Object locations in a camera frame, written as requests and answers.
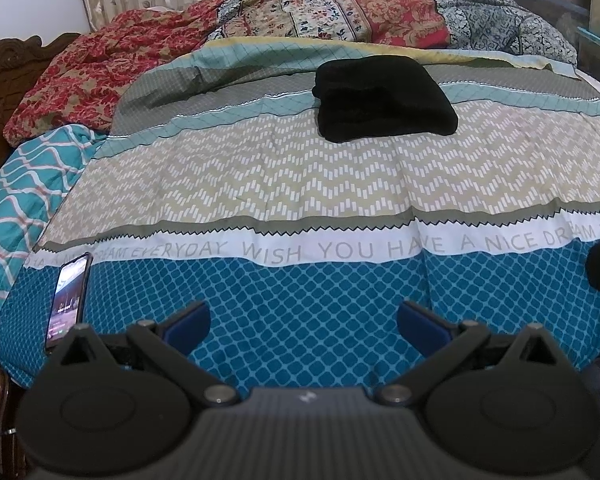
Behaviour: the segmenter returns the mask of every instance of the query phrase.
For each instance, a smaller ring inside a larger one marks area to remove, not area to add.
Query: red floral blanket
[[[203,0],[184,12],[129,10],[59,54],[7,123],[11,146],[63,124],[108,131],[143,72],[227,36],[297,36],[419,48],[449,33],[433,0]]]

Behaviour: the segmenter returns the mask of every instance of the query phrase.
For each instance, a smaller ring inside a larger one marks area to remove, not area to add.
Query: bed sheet
[[[0,168],[0,310],[22,264],[104,136],[72,124],[21,144]]]
[[[326,142],[311,94],[330,59],[422,63],[459,129]],[[28,257],[0,313],[0,362],[28,385],[59,266],[94,266],[85,320],[117,332],[193,298],[191,358],[255,384],[375,384],[418,353],[410,298],[499,332],[545,324],[572,362],[600,354],[600,94],[570,65],[503,53],[291,38],[210,42],[144,74]]]
[[[269,36],[532,54],[575,64],[575,49],[513,0],[203,0],[184,12],[129,10],[74,41],[4,129],[12,146],[62,124],[109,131],[141,74],[222,37]]]

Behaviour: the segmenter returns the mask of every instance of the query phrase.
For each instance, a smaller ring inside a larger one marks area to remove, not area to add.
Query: blue bed sheet section
[[[255,385],[373,387],[413,367],[421,356],[395,325],[404,298],[498,332],[542,322],[583,368],[600,354],[600,293],[584,275],[591,245],[280,268],[241,258],[103,262],[91,271],[85,320],[118,332],[205,298],[212,328],[191,358],[242,394]],[[23,386],[45,359],[57,276],[53,267],[23,269],[0,315],[0,363]]]
[[[0,169],[0,310],[33,245],[104,137],[78,124],[62,126],[21,144]]]

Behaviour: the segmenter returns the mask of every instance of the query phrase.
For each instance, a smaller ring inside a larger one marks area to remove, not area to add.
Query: smartphone
[[[60,267],[49,323],[46,326],[45,352],[51,353],[71,327],[82,321],[84,295],[93,256],[84,253]]]

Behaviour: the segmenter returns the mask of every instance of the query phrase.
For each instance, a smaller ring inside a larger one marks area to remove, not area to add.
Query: black folded cloth
[[[416,60],[370,56],[328,61],[315,72],[318,129],[331,142],[419,132],[448,136],[458,116]]]

